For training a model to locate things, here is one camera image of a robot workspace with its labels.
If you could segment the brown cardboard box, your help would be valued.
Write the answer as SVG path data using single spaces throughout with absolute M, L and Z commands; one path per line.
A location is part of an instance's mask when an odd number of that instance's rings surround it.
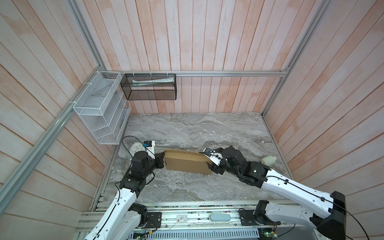
M 167 170 L 205 175 L 212 174 L 210 169 L 212 161 L 201 153 L 166 150 L 164 162 Z

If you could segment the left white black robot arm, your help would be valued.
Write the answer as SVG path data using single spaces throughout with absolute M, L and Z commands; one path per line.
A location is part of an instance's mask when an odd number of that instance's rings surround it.
M 147 184 L 147 177 L 154 175 L 155 169 L 164 168 L 164 156 L 164 153 L 152 155 L 150 151 L 133 155 L 131 167 L 120 181 L 113 202 L 85 236 L 86 240 L 126 240 L 137 227 L 147 225 L 147 207 L 136 200 Z

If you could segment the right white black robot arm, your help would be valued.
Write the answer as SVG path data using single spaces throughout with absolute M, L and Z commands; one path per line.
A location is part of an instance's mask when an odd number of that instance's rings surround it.
M 208 166 L 214 173 L 228 172 L 246 185 L 272 191 L 296 203 L 288 206 L 260 200 L 253 212 L 240 211 L 242 218 L 261 226 L 282 222 L 307 226 L 331 240 L 346 239 L 347 211 L 343 194 L 337 191 L 329 194 L 299 184 L 261 162 L 247 161 L 233 146 L 205 148 L 203 154 L 211 160 Z

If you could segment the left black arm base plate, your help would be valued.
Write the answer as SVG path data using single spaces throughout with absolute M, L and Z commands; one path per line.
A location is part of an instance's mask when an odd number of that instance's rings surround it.
M 140 216 L 140 223 L 138 228 L 155 228 L 158 229 L 161 227 L 162 223 L 162 213 L 161 212 L 150 212 L 144 213 Z

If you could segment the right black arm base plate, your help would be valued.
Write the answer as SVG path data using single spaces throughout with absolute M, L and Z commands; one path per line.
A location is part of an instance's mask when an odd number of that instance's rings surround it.
M 253 210 L 245 210 L 240 208 L 238 210 L 242 226 L 278 226 L 281 222 L 274 222 L 269 220 L 264 215 L 254 215 Z

